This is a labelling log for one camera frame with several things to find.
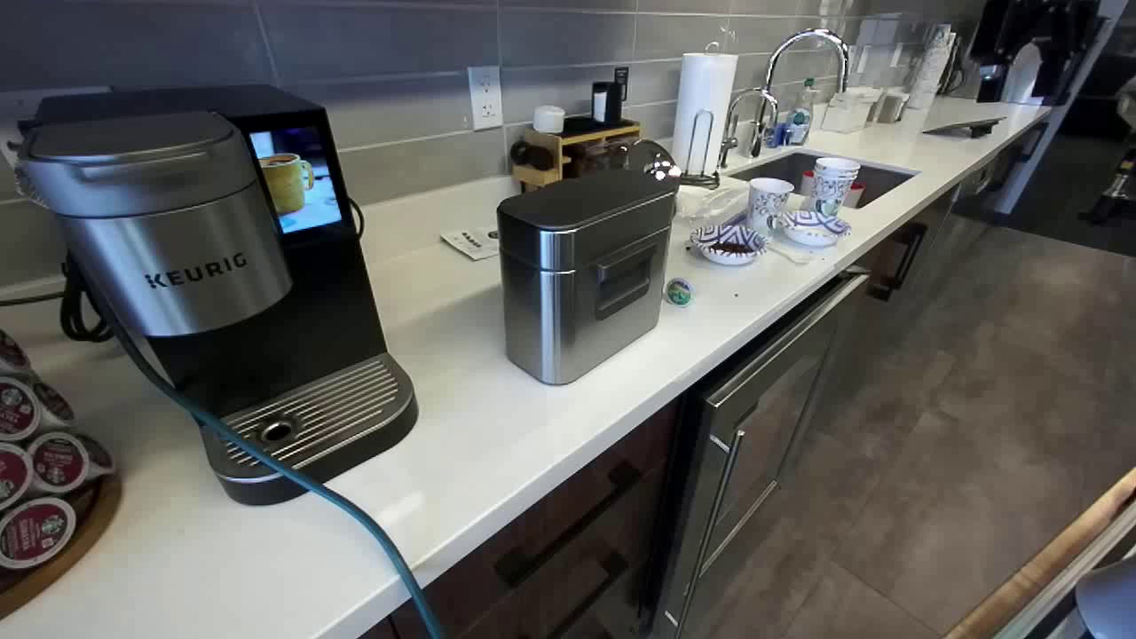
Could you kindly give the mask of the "Keurig coffee machine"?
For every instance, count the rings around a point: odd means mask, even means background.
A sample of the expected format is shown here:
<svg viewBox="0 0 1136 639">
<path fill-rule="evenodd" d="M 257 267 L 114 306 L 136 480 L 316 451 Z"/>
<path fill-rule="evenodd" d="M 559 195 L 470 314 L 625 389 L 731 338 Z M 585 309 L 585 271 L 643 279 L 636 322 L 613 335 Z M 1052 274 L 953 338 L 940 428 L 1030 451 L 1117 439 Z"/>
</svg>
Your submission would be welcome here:
<svg viewBox="0 0 1136 639">
<path fill-rule="evenodd" d="M 201 408 L 245 503 L 290 499 L 419 415 L 382 341 L 328 110 L 270 85 L 49 97 L 17 123 L 96 309 Z"/>
</svg>

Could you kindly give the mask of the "silver metal bin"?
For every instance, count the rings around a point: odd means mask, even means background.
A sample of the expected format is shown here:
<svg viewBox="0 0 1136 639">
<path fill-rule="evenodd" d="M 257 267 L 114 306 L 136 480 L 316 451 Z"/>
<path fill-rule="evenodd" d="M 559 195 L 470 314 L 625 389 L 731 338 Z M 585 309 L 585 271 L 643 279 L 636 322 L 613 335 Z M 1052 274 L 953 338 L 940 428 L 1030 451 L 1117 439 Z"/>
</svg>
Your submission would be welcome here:
<svg viewBox="0 0 1136 639">
<path fill-rule="evenodd" d="M 659 318 L 678 187 L 601 169 L 498 206 L 504 351 L 565 387 Z"/>
</svg>

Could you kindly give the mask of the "white wall outlet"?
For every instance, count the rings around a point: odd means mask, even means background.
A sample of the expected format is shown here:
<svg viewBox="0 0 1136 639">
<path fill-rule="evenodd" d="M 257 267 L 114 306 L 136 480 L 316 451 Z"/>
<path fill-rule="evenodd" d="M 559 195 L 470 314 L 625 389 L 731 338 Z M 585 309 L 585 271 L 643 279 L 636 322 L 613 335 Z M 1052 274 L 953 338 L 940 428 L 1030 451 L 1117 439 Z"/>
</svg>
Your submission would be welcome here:
<svg viewBox="0 0 1136 639">
<path fill-rule="evenodd" d="M 470 71 L 470 110 L 473 110 L 475 130 L 504 123 L 504 97 L 499 97 L 499 71 L 498 68 L 473 68 Z"/>
</svg>

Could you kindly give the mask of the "white paper towel roll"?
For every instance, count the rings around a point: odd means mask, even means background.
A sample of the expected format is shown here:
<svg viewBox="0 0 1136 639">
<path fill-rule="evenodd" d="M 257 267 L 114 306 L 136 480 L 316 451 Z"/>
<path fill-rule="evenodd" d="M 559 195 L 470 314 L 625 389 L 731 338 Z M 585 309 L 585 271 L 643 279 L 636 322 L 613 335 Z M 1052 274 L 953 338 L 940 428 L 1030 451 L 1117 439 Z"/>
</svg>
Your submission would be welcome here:
<svg viewBox="0 0 1136 639">
<path fill-rule="evenodd" d="M 734 53 L 686 53 L 670 155 L 686 172 L 712 172 L 734 87 Z"/>
</svg>

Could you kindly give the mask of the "wooden condiment organizer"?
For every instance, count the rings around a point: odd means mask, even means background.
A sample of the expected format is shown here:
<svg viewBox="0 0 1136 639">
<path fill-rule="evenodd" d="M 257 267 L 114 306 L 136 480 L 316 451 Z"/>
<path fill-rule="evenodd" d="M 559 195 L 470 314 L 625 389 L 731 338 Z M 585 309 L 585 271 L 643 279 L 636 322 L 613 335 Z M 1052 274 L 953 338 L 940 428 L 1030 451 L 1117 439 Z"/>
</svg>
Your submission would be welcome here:
<svg viewBox="0 0 1136 639">
<path fill-rule="evenodd" d="M 618 169 L 627 150 L 640 143 L 640 123 L 595 123 L 588 116 L 569 116 L 559 133 L 527 128 L 510 150 L 510 176 L 523 193 L 559 184 L 565 176 Z"/>
</svg>

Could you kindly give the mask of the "patterned paper cup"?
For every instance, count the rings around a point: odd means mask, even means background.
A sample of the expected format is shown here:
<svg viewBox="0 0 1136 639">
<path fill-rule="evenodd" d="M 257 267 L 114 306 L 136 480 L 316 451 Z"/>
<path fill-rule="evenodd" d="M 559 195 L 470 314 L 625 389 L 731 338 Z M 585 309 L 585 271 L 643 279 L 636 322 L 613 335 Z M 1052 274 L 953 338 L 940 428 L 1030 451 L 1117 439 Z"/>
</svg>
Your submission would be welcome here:
<svg viewBox="0 0 1136 639">
<path fill-rule="evenodd" d="M 791 180 L 780 176 L 753 176 L 748 180 L 748 227 L 762 229 L 774 214 L 789 206 L 796 195 Z"/>
</svg>

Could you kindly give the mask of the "K-cup pod rack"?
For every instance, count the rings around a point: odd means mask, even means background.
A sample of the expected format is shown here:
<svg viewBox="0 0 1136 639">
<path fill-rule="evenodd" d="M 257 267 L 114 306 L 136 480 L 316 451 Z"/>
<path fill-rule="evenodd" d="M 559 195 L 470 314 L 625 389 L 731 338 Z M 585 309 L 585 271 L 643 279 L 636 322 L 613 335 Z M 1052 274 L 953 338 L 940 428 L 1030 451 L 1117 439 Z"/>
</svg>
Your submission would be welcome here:
<svg viewBox="0 0 1136 639">
<path fill-rule="evenodd" d="M 69 575 L 121 499 L 114 455 L 0 330 L 0 619 Z"/>
</svg>

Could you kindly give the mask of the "chrome kitchen faucet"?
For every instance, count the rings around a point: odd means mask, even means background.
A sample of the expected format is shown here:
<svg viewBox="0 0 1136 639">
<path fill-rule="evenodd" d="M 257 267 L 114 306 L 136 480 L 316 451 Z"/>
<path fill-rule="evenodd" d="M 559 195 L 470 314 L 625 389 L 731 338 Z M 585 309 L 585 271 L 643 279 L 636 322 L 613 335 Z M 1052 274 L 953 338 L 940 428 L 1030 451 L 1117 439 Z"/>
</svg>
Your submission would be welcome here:
<svg viewBox="0 0 1136 639">
<path fill-rule="evenodd" d="M 833 97 L 847 87 L 851 45 L 830 29 L 801 29 L 786 35 L 760 71 L 731 97 L 723 150 L 760 155 L 776 123 L 807 97 Z"/>
</svg>

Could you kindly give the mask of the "stainless dishwasher front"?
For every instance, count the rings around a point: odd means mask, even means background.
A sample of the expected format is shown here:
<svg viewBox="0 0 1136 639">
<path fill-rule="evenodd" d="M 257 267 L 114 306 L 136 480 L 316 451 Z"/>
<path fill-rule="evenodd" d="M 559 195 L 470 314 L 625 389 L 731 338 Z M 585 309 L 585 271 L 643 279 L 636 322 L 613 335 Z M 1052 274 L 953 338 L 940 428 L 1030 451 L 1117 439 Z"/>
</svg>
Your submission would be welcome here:
<svg viewBox="0 0 1136 639">
<path fill-rule="evenodd" d="M 865 274 L 845 271 L 681 402 L 651 639 L 678 639 L 703 582 L 774 494 Z"/>
</svg>

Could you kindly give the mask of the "blue patterned paper plate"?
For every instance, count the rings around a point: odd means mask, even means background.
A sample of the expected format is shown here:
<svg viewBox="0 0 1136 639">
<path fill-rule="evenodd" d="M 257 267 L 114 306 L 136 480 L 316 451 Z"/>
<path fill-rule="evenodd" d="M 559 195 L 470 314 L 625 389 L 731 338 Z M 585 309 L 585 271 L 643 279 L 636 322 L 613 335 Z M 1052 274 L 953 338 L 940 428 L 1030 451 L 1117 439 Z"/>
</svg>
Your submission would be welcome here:
<svg viewBox="0 0 1136 639">
<path fill-rule="evenodd" d="M 760 247 L 762 240 L 743 222 L 707 227 L 690 236 L 690 252 L 712 267 L 748 267 Z"/>
</svg>

